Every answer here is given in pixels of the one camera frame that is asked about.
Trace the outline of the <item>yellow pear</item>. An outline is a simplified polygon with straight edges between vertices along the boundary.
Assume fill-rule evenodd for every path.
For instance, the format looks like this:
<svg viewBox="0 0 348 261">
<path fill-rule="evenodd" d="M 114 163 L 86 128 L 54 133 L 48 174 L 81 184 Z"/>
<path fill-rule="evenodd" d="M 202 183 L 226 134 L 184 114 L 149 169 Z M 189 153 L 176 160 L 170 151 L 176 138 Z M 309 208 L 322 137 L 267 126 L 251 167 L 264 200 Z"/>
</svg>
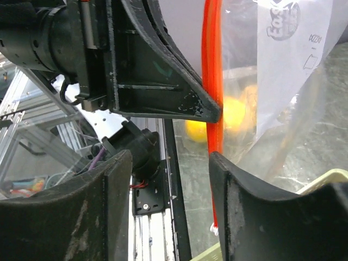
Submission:
<svg viewBox="0 0 348 261">
<path fill-rule="evenodd" d="M 207 126 L 205 122 L 186 120 L 185 131 L 187 136 L 194 142 L 207 142 Z"/>
</svg>

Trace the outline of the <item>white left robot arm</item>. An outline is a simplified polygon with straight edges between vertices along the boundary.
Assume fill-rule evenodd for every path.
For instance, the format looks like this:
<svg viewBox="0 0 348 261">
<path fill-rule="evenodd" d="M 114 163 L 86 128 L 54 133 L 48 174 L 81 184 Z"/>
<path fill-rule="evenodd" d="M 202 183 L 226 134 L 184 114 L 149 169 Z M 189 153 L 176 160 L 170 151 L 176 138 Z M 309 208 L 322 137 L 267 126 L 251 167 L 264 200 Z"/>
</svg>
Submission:
<svg viewBox="0 0 348 261">
<path fill-rule="evenodd" d="M 203 89 L 167 31 L 158 1 L 1 1 L 1 53 L 91 123 L 118 116 L 216 123 Z"/>
</svg>

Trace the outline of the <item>pale cream pear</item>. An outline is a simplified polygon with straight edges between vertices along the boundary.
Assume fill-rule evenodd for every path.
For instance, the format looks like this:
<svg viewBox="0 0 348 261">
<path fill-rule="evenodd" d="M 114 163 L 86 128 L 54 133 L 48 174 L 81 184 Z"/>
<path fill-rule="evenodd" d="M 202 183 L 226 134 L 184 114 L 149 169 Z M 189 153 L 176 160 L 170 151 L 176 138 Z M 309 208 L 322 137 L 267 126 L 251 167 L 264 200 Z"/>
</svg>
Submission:
<svg viewBox="0 0 348 261">
<path fill-rule="evenodd" d="M 257 84 L 248 85 L 240 96 L 241 100 L 247 104 L 251 113 L 251 119 L 254 124 L 257 122 L 257 101 L 258 87 Z"/>
</svg>

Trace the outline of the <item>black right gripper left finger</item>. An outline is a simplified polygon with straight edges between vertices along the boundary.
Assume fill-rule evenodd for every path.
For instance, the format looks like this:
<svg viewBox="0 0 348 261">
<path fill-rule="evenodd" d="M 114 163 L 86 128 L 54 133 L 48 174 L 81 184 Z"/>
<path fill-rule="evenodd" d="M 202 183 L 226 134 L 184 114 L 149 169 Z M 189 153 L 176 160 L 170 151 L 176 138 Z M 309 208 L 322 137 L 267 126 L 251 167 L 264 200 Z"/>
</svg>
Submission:
<svg viewBox="0 0 348 261">
<path fill-rule="evenodd" d="M 1 260 L 115 260 L 132 173 L 124 150 L 65 183 L 1 201 Z"/>
</svg>

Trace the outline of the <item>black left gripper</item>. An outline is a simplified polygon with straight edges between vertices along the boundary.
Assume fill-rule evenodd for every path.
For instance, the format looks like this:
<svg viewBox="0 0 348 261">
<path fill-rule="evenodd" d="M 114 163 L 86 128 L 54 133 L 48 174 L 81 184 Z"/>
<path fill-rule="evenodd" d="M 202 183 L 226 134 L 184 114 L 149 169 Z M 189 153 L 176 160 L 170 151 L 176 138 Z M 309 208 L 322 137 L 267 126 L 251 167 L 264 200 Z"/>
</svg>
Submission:
<svg viewBox="0 0 348 261">
<path fill-rule="evenodd" d="M 158 1 L 76 1 L 76 26 L 76 98 L 83 109 L 220 118 L 220 106 L 169 35 Z"/>
</svg>

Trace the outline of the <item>yellow orange fruit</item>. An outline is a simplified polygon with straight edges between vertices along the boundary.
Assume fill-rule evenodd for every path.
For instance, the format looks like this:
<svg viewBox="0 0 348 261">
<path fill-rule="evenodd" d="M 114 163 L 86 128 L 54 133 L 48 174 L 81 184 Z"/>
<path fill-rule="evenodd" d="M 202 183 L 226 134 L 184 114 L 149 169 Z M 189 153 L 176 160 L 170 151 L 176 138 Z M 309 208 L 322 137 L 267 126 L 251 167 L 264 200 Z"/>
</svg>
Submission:
<svg viewBox="0 0 348 261">
<path fill-rule="evenodd" d="M 223 100 L 224 127 L 231 132 L 238 132 L 244 121 L 246 107 L 240 100 L 226 96 Z"/>
</svg>

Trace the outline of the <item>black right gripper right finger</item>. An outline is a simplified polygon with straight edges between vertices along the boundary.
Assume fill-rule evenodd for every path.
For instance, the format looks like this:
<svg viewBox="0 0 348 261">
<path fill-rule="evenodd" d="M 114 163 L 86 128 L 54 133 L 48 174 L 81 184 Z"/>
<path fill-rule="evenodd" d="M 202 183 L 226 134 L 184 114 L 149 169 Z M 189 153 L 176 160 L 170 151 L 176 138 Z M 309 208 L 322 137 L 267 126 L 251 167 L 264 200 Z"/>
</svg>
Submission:
<svg viewBox="0 0 348 261">
<path fill-rule="evenodd" d="M 347 183 L 305 195 L 209 157 L 223 260 L 347 260 Z"/>
</svg>

